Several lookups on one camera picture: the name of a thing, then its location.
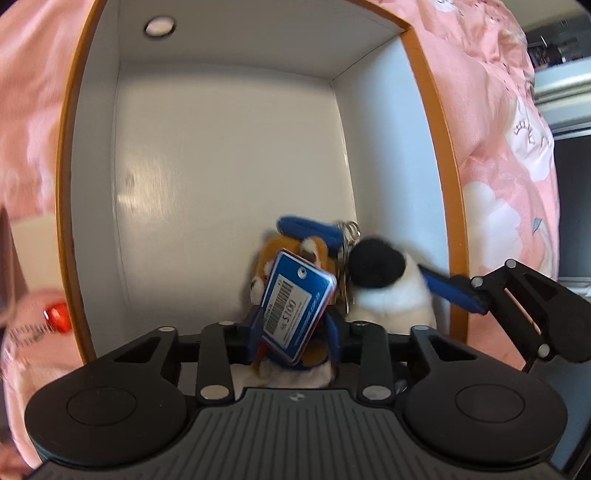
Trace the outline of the white black plush toy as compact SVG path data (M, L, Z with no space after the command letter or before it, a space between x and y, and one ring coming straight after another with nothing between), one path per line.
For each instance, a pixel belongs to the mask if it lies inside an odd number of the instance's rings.
M417 262L380 237L365 238L349 251L346 264L349 313L346 321L408 334L417 325L437 327L432 294Z

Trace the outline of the red orange crochet fruit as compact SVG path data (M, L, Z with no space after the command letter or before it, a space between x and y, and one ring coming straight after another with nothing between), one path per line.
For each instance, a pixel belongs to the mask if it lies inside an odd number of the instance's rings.
M46 324L52 331L67 334L72 331L72 323L66 302L54 303L43 311Z

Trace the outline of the orange plush keychain with tag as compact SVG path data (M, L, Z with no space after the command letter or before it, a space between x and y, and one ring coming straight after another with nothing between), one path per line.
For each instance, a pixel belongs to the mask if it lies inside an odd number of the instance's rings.
M353 221L322 223L298 216L276 222L250 281L257 308L253 385L328 387L337 375L339 322L349 311L346 261L361 232Z

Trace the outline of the pink patterned duvet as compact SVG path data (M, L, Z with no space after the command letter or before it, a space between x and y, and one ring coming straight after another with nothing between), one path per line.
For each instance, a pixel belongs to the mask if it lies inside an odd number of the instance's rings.
M95 1L18 1L1 17L1 324L8 427L25 469L40 458L24 425L32 395L84 362L62 289L30 290L11 224L53 214L61 113ZM517 259L555 276L559 200L554 140L532 97L526 38L499 1L371 1L413 24L433 61L452 136L469 254L466 275ZM44 309L66 302L72 331Z

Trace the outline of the orange white cardboard box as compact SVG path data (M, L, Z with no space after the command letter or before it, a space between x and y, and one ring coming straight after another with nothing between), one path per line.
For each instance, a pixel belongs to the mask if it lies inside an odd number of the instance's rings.
M60 266L84 361L237 321L276 220L356 222L448 275L464 199L419 30L371 1L95 1L60 125Z

